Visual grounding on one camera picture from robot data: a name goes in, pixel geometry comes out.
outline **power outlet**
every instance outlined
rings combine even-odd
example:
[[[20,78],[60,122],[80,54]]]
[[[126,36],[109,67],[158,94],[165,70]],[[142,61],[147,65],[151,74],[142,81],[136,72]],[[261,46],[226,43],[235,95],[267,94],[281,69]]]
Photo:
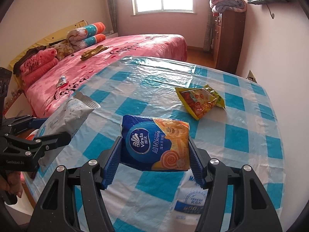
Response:
[[[248,73],[248,77],[247,77],[248,80],[254,82],[254,83],[257,83],[256,82],[256,79],[255,79],[255,76],[253,75],[252,71],[249,70],[249,73]]]

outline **checkered tablecloth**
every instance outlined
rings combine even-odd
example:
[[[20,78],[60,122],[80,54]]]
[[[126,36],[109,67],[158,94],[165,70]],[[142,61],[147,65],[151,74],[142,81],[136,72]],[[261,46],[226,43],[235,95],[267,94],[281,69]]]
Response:
[[[226,110],[215,107],[196,121],[180,102],[175,87],[205,84],[225,99]],[[34,181],[27,178],[35,200],[58,165],[78,167],[96,158],[120,135],[122,116],[133,114],[188,122],[195,144],[211,157],[228,166],[251,165],[280,214],[285,182],[283,146],[269,97],[258,84],[194,64],[129,56],[104,68],[79,90],[102,108],[89,115],[45,173],[39,171]],[[228,228],[232,192],[229,186],[222,231]],[[203,205],[206,193],[195,184],[191,170],[140,172],[120,164],[113,184],[102,196],[117,232],[191,232],[199,215],[182,212],[177,201]],[[76,194],[81,228],[87,230],[78,187]]]

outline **snack bag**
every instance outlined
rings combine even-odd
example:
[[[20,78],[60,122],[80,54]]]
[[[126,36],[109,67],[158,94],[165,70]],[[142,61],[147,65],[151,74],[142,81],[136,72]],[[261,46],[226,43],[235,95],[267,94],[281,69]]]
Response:
[[[121,163],[141,171],[190,168],[189,124],[175,119],[124,115]]]
[[[87,119],[88,115],[101,106],[90,97],[77,91],[76,94],[64,102],[38,129],[35,137],[60,132],[68,132],[72,137]],[[39,159],[42,172],[48,169],[64,147],[50,150]]]
[[[209,93],[211,93],[211,95],[213,95],[214,97],[218,97],[216,106],[225,109],[225,102],[224,102],[224,99],[219,95],[219,93],[217,93],[217,92],[216,92],[213,88],[211,88],[209,85],[205,85],[204,88],[206,88],[206,90],[209,91]]]
[[[176,87],[181,102],[193,118],[199,120],[217,103],[219,96],[212,95],[207,88],[188,89]]]

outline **curtain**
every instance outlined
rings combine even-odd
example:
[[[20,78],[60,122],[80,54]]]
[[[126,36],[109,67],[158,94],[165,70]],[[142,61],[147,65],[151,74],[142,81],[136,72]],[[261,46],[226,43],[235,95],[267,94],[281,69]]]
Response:
[[[211,11],[211,8],[209,7],[206,34],[205,34],[204,47],[203,47],[204,51],[209,51],[211,48],[212,24],[213,24],[213,13]]]
[[[109,6],[109,15],[111,16],[114,33],[117,33],[117,0],[107,0],[107,3]]]

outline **human hand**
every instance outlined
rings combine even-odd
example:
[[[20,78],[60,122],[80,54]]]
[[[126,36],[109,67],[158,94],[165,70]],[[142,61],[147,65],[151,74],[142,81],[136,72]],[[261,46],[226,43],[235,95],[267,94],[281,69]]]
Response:
[[[20,172],[13,171],[7,174],[7,181],[0,175],[0,190],[5,190],[9,194],[17,195],[21,198],[23,187],[20,180]]]

